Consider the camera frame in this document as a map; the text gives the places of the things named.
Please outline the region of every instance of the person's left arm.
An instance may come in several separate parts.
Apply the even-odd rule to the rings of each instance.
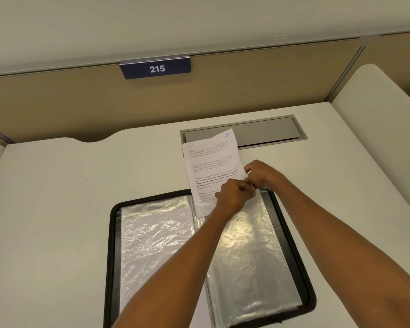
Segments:
[[[220,235],[255,190],[230,179],[215,196],[216,207],[206,222],[137,291],[113,328],[188,328]]]

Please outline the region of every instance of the hand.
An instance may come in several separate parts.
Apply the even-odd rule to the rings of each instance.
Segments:
[[[217,204],[214,210],[230,219],[254,196],[255,190],[247,182],[230,178],[222,185],[220,192],[215,193]]]
[[[256,189],[264,186],[271,191],[274,191],[273,184],[276,184],[276,180],[279,176],[282,176],[279,171],[259,160],[247,164],[244,171],[246,171],[246,174],[250,172],[244,181],[252,184]]]

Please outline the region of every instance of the person's left hand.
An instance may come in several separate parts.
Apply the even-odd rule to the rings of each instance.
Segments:
[[[255,190],[247,182],[230,178],[222,185],[220,192],[215,193],[217,204],[214,210],[230,219],[254,196]]]

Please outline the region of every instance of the person's right arm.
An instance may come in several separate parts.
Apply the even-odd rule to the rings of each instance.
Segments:
[[[246,181],[274,191],[320,272],[360,328],[410,328],[410,275],[283,174],[255,160]]]

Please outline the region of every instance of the gray metal flap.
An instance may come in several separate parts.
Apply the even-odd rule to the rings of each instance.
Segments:
[[[301,136],[291,116],[266,120],[255,120],[239,124],[229,124],[212,128],[185,131],[185,140],[194,142],[211,138],[232,128],[238,147],[260,145],[296,139]]]

